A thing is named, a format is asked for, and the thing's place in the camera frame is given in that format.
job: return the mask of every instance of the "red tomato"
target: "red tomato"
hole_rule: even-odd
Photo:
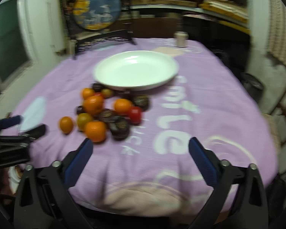
[[[127,115],[132,124],[140,124],[142,118],[142,109],[140,107],[131,107]]]
[[[96,95],[96,96],[101,96],[101,97],[104,98],[104,95],[103,95],[103,93],[101,93],[101,92],[96,92],[96,93],[94,93],[94,95]]]

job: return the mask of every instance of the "purple tablecloth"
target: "purple tablecloth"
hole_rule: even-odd
[[[233,165],[256,163],[264,185],[277,173],[277,157],[269,128],[255,102],[222,62],[202,44],[188,41],[188,48],[174,47],[174,39],[137,39],[102,51],[90,51],[67,59],[47,74],[14,111],[24,116],[21,130],[38,123],[49,127],[48,134],[31,146],[35,167],[62,160],[78,148],[83,133],[68,136],[58,129],[63,116],[74,120],[80,91],[89,87],[93,69],[105,57],[131,50],[155,50],[174,56],[178,76],[165,86],[144,92],[151,108],[131,135],[116,142],[110,133],[103,144],[95,145],[75,187],[74,200],[90,209],[137,215],[194,215],[203,207],[212,188],[208,187],[188,153],[188,140],[196,136],[205,148]],[[116,98],[107,99],[112,108]],[[19,128],[6,133],[18,132]],[[234,186],[224,206],[232,204]]]

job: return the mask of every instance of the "screw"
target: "screw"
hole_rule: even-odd
[[[53,166],[53,167],[59,167],[61,164],[62,164],[62,162],[60,162],[60,161],[54,161],[54,162],[52,163],[52,166]]]
[[[28,164],[28,165],[26,166],[26,170],[32,170],[32,169],[33,169],[33,166],[32,166],[32,165]]]
[[[225,166],[225,167],[227,167],[227,166],[229,166],[230,165],[230,162],[228,161],[228,160],[221,160],[220,161],[220,164],[222,165],[222,166]]]
[[[257,169],[257,166],[256,166],[256,164],[250,164],[250,168],[251,169]]]

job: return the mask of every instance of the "blue gripper pad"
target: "blue gripper pad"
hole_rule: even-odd
[[[6,129],[12,126],[15,126],[17,124],[20,124],[22,118],[20,115],[11,117],[11,118],[7,118],[7,119],[2,119],[0,120],[0,127],[1,129]]]
[[[212,161],[209,159],[207,152],[211,152],[214,156],[215,154],[212,151],[205,150],[198,139],[195,137],[191,138],[188,142],[188,151],[206,184],[215,188],[218,183],[219,172]]]
[[[93,143],[90,139],[85,139],[78,149],[77,155],[73,158],[64,173],[64,185],[68,189],[75,186],[78,178],[83,172],[88,160],[93,152]]]

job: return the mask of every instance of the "wooden shelf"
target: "wooden shelf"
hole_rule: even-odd
[[[218,13],[215,13],[215,12],[212,12],[209,10],[205,10],[205,9],[202,9],[199,7],[187,7],[187,6],[164,5],[164,4],[146,4],[146,5],[132,5],[131,8],[132,9],[150,9],[150,8],[159,8],[159,9],[162,8],[163,9],[163,8],[168,8],[168,9],[178,9],[178,10],[183,10],[183,11],[193,11],[193,12],[198,12],[198,13],[218,17],[218,18],[224,19],[226,21],[233,22],[233,23],[240,25],[242,27],[246,27],[246,28],[249,27],[248,24],[242,23],[242,22],[235,20],[233,18],[230,18],[228,16],[218,14]]]

